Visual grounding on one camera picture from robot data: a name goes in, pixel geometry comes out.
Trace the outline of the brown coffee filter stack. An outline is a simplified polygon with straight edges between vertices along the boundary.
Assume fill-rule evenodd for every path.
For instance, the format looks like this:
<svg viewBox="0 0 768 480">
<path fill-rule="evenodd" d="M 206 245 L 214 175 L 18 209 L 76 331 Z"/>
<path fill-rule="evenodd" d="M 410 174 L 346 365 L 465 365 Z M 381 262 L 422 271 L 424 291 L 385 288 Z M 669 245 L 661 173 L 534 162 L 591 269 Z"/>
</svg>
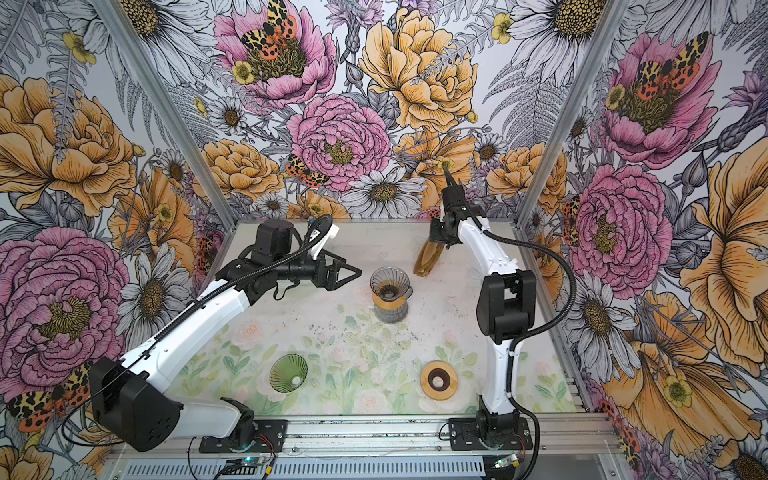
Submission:
<svg viewBox="0 0 768 480">
<path fill-rule="evenodd" d="M 427 239 L 416 258 L 413 274 L 421 278 L 427 277 L 437 265 L 444 249 L 444 244 Z"/>
</svg>

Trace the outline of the grey glass dripper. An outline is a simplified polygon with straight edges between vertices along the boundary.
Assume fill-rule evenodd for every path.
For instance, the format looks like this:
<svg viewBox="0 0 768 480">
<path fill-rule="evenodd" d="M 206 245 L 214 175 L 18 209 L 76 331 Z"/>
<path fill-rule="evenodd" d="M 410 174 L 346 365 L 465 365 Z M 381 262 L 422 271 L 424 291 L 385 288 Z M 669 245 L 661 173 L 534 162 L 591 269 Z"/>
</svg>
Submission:
<svg viewBox="0 0 768 480">
<path fill-rule="evenodd" d="M 373 272 L 369 281 L 375 298 L 394 302 L 408 299 L 413 292 L 407 273 L 394 266 L 384 266 Z"/>
</svg>

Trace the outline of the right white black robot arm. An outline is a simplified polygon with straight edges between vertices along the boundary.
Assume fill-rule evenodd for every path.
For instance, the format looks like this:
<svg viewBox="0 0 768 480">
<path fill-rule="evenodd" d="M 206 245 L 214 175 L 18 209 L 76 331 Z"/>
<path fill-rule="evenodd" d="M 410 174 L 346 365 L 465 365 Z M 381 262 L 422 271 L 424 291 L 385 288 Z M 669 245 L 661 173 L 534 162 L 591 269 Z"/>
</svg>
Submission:
<svg viewBox="0 0 768 480">
<path fill-rule="evenodd" d="M 464 245 L 474 256 L 481 274 L 475 316 L 487 339 L 475 427 L 460 447 L 530 451 L 531 429 L 513 400 L 523 337 L 535 323 L 536 280 L 505 252 L 508 240 L 494 234 L 481 209 L 469 204 L 450 169 L 445 167 L 443 173 L 442 214 L 431 221 L 429 238 L 448 248 Z"/>
</svg>

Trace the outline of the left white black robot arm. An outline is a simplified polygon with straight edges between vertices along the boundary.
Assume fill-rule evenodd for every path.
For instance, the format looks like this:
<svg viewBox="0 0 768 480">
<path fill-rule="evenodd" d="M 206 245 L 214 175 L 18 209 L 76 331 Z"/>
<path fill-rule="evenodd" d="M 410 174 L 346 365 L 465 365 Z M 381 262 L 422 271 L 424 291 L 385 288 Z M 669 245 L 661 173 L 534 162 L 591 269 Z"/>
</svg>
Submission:
<svg viewBox="0 0 768 480">
<path fill-rule="evenodd" d="M 361 270 L 325 244 L 337 226 L 323 215 L 299 234 L 293 223 L 270 219 L 256 239 L 223 266 L 200 297 L 169 324 L 120 359 L 101 358 L 89 371 L 94 421 L 138 452 L 164 441 L 214 439 L 234 452 L 248 450 L 257 433 L 252 409 L 228 397 L 215 402 L 173 399 L 166 392 L 183 367 L 230 321 L 265 294 L 280 300 L 280 283 L 304 281 L 335 291 Z"/>
</svg>

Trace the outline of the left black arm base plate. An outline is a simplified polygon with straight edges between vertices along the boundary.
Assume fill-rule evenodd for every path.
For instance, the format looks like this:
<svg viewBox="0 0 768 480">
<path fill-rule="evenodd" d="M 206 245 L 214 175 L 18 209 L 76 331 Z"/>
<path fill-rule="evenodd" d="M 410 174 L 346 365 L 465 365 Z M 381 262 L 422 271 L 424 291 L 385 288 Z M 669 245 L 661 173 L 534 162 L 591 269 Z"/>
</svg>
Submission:
<svg viewBox="0 0 768 480">
<path fill-rule="evenodd" d="M 227 437 L 204 437 L 198 451 L 203 454 L 280 453 L 287 427 L 288 421 L 281 419 L 241 421 Z"/>
</svg>

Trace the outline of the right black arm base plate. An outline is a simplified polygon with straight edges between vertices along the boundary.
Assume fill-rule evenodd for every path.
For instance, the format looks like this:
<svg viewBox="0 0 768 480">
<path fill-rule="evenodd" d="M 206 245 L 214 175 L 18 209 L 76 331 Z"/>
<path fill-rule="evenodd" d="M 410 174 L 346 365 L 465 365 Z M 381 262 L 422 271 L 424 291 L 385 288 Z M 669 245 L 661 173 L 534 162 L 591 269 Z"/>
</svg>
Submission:
<svg viewBox="0 0 768 480">
<path fill-rule="evenodd" d="M 448 420 L 447 434 L 452 451 L 531 451 L 533 430 L 527 419 L 520 417 L 516 427 L 489 428 L 482 432 L 475 418 L 454 417 Z"/>
</svg>

